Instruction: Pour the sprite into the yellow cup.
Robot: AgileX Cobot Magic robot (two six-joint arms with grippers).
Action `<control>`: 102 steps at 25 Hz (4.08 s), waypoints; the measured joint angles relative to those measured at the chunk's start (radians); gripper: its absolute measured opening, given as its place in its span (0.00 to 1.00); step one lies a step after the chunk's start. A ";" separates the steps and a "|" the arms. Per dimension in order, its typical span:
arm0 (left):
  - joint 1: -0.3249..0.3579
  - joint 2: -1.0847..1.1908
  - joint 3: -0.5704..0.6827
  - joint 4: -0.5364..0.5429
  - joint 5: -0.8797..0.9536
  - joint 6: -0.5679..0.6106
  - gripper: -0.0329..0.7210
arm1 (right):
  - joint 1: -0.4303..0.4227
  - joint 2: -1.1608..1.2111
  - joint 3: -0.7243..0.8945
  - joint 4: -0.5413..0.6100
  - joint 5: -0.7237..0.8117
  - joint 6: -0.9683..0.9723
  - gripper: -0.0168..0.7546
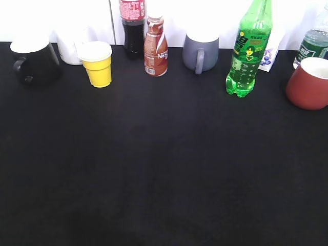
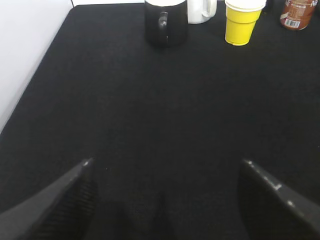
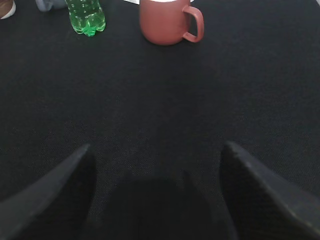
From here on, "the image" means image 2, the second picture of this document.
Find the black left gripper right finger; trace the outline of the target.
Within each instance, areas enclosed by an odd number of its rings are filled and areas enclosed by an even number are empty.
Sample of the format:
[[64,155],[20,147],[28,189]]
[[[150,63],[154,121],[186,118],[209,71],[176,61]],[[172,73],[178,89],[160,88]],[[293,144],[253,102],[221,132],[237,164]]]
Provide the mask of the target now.
[[320,205],[293,190],[260,165],[240,163],[237,199],[251,240],[318,240]]

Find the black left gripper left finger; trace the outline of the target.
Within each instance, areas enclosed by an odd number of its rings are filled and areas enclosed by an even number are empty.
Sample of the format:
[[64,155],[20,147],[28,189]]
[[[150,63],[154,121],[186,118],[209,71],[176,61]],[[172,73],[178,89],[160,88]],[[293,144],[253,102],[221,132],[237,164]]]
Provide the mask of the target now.
[[95,160],[85,159],[52,184],[1,213],[2,240],[82,240],[96,211]]

